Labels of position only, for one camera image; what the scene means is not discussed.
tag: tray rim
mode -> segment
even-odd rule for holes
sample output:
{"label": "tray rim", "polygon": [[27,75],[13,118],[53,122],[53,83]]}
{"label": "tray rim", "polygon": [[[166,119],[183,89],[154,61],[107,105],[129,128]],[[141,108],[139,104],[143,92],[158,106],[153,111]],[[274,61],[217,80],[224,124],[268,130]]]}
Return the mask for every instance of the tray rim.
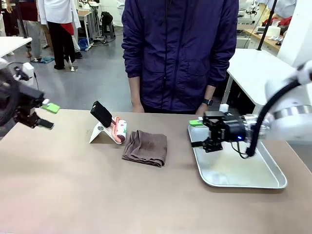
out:
{"label": "tray rim", "polygon": [[[192,142],[192,138],[191,138],[191,130],[195,128],[191,125],[188,125],[188,133],[189,133],[189,137],[190,137],[190,141]],[[196,152],[195,152],[195,148],[193,148],[193,153],[194,153],[194,156],[195,156],[195,159],[196,159],[196,164],[197,164],[197,167],[198,167],[198,172],[200,174],[200,177],[201,179],[206,183],[208,184],[209,186],[211,187],[216,187],[216,188],[250,188],[250,189],[285,189],[288,185],[288,180],[287,180],[287,177],[285,176],[285,174],[283,173],[283,171],[280,169],[280,167],[278,166],[278,164],[275,162],[274,158],[272,158],[271,154],[269,153],[269,151],[267,150],[267,148],[264,146],[263,142],[260,141],[258,142],[258,145],[257,145],[257,149],[259,147],[259,145],[263,148],[263,150],[266,151],[266,153],[270,156],[270,159],[272,160],[272,162],[274,163],[274,165],[278,168],[278,170],[281,172],[282,176],[284,177],[285,179],[285,184],[283,184],[282,186],[280,187],[261,187],[261,186],[245,186],[245,185],[219,185],[219,184],[213,184],[209,181],[207,181],[203,174],[202,174],[202,171],[200,169],[200,166],[199,166],[199,163],[198,163],[198,159],[197,159],[197,155],[196,155]]]}

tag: purple jacket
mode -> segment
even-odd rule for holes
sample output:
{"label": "purple jacket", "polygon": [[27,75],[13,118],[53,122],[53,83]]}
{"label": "purple jacket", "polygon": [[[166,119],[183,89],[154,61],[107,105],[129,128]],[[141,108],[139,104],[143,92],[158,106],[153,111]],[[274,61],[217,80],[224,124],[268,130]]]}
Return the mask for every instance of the purple jacket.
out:
{"label": "purple jacket", "polygon": [[128,77],[141,77],[141,101],[197,109],[206,86],[225,79],[237,13],[238,0],[126,0],[123,57]]}

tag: person's right hand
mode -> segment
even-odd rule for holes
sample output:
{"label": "person's right hand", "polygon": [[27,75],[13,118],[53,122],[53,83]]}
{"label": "person's right hand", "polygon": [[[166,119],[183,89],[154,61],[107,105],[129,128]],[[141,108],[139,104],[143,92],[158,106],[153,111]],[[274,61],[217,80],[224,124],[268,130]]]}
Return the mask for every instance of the person's right hand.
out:
{"label": "person's right hand", "polygon": [[144,108],[141,103],[132,105],[132,112],[144,113]]}
{"label": "person's right hand", "polygon": [[7,12],[9,12],[10,14],[12,13],[12,6],[10,5],[10,4],[7,4],[7,6],[6,6],[6,10],[7,10]]}

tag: metal ring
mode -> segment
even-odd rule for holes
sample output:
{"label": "metal ring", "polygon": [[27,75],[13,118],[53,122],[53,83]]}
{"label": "metal ring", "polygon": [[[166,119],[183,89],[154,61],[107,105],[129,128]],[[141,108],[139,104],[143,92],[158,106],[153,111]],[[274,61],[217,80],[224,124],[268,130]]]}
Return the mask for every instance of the metal ring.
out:
{"label": "metal ring", "polygon": [[302,106],[293,106],[289,107],[274,113],[274,118],[284,118],[288,116],[296,116],[301,114],[311,114],[312,113],[312,106],[302,105]]}

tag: black pants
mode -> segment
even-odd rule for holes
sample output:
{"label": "black pants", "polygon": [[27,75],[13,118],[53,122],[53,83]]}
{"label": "black pants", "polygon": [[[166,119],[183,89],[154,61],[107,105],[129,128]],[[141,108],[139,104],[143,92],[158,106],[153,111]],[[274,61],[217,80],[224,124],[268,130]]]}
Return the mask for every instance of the black pants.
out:
{"label": "black pants", "polygon": [[48,22],[51,41],[54,49],[54,59],[57,66],[64,66],[64,55],[75,61],[75,49],[72,35],[61,24]]}
{"label": "black pants", "polygon": [[162,110],[157,109],[151,106],[147,106],[144,103],[142,103],[143,109],[145,113],[162,113],[162,114],[182,114],[182,115],[195,115],[196,110],[193,111],[168,111],[168,110]]}

